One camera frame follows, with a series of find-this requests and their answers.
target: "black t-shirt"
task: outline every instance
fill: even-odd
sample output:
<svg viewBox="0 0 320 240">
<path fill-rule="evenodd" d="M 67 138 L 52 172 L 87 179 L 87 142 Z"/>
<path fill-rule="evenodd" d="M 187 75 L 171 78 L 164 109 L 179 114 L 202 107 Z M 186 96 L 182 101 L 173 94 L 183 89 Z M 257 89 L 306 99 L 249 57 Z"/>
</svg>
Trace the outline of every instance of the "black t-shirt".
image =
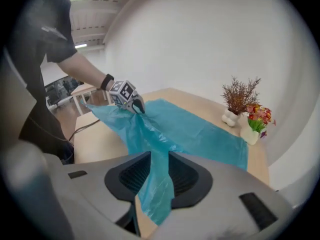
<svg viewBox="0 0 320 240">
<path fill-rule="evenodd" d="M 48 62 L 59 63 L 77 52 L 71 36 L 70 7 L 69 0 L 30 0 L 7 44 L 15 67 L 27 84 L 27 90 L 36 99 L 20 139 L 34 143 L 44 153 L 61 159 L 66 138 L 59 121 L 47 108 L 40 65 L 45 55 Z M 47 34 L 42 27 L 57 29 L 67 40 Z"/>
</svg>

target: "black cable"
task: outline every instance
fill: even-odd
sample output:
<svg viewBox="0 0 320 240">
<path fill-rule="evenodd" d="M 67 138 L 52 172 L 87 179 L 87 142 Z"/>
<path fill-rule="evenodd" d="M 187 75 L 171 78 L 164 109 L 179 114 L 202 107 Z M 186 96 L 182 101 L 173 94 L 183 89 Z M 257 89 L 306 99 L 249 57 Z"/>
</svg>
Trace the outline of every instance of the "black cable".
<svg viewBox="0 0 320 240">
<path fill-rule="evenodd" d="M 85 125 L 85 126 L 82 126 L 82 127 L 78 128 L 78 129 L 76 129 L 76 130 L 72 133 L 71 137 L 69 138 L 69 141 L 71 141 L 71 139 L 74 137 L 75 134 L 81 132 L 81 131 L 84 130 L 84 129 L 87 129 L 87 128 L 90 127 L 90 126 L 93 126 L 94 124 L 98 123 L 99 121 L 100 121 L 100 119 L 98 119 L 97 121 L 94 121 L 94 122 L 92 122 L 92 123 L 90 123 L 90 124 L 88 124 L 88 125 Z"/>
<path fill-rule="evenodd" d="M 44 129 L 43 127 L 41 127 L 35 120 L 33 120 L 30 116 L 28 116 L 28 118 L 38 127 L 40 128 L 41 130 L 43 130 L 46 134 L 50 135 L 51 137 L 59 140 L 59 141 L 63 141 L 63 142 L 70 142 L 70 140 L 67 140 L 67 139 L 63 139 L 63 138 L 59 138 L 53 134 L 51 134 L 49 131 L 47 131 L 46 129 Z"/>
</svg>

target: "person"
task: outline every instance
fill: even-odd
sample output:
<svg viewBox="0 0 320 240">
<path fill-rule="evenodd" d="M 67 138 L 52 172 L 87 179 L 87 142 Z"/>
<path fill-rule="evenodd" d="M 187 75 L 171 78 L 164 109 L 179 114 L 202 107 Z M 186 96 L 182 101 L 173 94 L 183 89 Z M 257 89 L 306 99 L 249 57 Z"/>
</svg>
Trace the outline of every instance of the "person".
<svg viewBox="0 0 320 240">
<path fill-rule="evenodd" d="M 98 70 L 75 49 L 70 8 L 70 0 L 29 0 L 6 45 L 26 89 L 36 99 L 19 138 L 37 145 L 44 153 L 58 156 L 66 164 L 74 162 L 73 146 L 46 106 L 40 68 L 45 55 L 48 62 L 57 63 L 78 81 L 107 91 L 114 83 L 111 75 Z"/>
<path fill-rule="evenodd" d="M 66 82 L 66 80 L 62 81 L 62 85 L 63 85 L 64 89 L 66 90 L 66 94 L 68 96 L 70 96 L 70 85 Z"/>
<path fill-rule="evenodd" d="M 76 79 L 72 78 L 71 79 L 71 85 L 72 85 L 72 89 L 74 90 L 75 88 L 78 87 L 79 84 L 78 84 Z"/>
</svg>

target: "white vase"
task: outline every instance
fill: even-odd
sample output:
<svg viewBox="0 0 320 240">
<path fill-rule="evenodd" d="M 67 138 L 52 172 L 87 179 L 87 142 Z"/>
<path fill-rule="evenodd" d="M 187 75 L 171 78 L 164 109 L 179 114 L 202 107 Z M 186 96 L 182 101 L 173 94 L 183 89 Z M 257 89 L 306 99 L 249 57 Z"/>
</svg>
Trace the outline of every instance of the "white vase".
<svg viewBox="0 0 320 240">
<path fill-rule="evenodd" d="M 222 115 L 222 121 L 225 122 L 228 126 L 234 127 L 239 120 L 240 115 L 236 115 L 232 113 L 229 109 L 226 109 L 224 111 L 224 114 Z"/>
<path fill-rule="evenodd" d="M 252 130 L 249 124 L 242 127 L 240 130 L 240 136 L 246 143 L 253 146 L 259 139 L 259 132 Z"/>
</svg>

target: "pink flower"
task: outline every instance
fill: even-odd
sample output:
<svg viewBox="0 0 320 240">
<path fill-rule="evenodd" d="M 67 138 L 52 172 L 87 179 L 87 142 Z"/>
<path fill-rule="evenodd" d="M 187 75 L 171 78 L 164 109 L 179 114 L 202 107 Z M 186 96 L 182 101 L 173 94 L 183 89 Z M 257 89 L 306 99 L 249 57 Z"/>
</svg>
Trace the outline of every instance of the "pink flower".
<svg viewBox="0 0 320 240">
<path fill-rule="evenodd" d="M 265 124 L 265 125 L 267 125 L 268 124 L 268 120 L 267 120 L 267 118 L 263 118 L 263 123 Z"/>
<path fill-rule="evenodd" d="M 254 106 L 249 105 L 246 107 L 246 110 L 248 111 L 248 113 L 252 113 L 254 111 Z"/>
<path fill-rule="evenodd" d="M 265 117 L 267 116 L 267 114 L 266 114 L 263 110 L 261 110 L 261 109 L 259 109 L 259 110 L 256 112 L 256 114 L 257 114 L 257 116 L 260 117 L 260 118 L 265 118 Z"/>
</svg>

